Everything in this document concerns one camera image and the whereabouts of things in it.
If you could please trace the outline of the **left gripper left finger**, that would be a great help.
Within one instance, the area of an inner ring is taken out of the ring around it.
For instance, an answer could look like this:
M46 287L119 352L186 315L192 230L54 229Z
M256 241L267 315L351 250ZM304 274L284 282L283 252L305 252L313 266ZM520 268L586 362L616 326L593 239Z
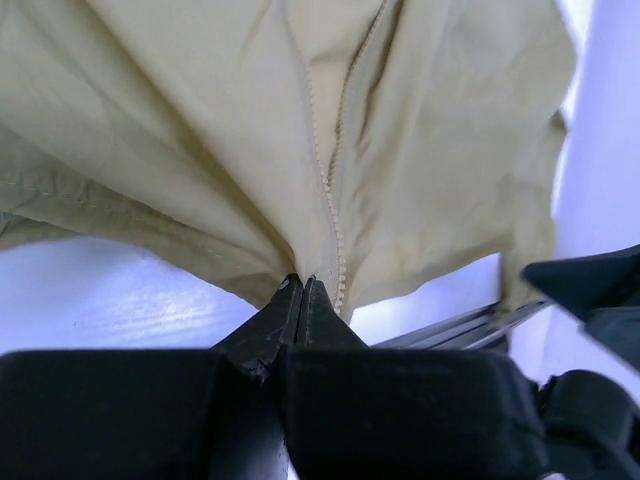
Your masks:
M284 479L270 370L303 284L209 349L23 350L1 358L5 479Z

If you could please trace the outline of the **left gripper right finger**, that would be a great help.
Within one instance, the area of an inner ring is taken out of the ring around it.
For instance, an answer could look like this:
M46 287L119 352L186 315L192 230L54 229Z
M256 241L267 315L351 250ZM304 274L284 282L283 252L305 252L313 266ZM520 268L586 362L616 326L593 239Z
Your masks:
M508 356L368 347L318 280L282 351L282 386L302 479L539 479L550 468L532 384Z

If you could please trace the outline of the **tan hooded zip jacket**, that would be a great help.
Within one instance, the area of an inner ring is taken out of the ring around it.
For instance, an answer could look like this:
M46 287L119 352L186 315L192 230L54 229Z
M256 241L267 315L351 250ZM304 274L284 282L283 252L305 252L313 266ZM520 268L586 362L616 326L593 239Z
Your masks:
M501 307L551 256L553 1L5 1L1 246L144 247L264 305L335 311L501 257Z

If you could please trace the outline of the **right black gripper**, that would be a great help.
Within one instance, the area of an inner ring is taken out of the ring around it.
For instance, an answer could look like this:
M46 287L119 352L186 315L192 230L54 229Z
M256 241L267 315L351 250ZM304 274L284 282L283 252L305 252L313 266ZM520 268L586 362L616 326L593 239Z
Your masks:
M554 305L540 371L590 367L639 375L639 247L533 263L521 278ZM639 477L639 406L586 370L552 376L537 394L554 473L566 479Z

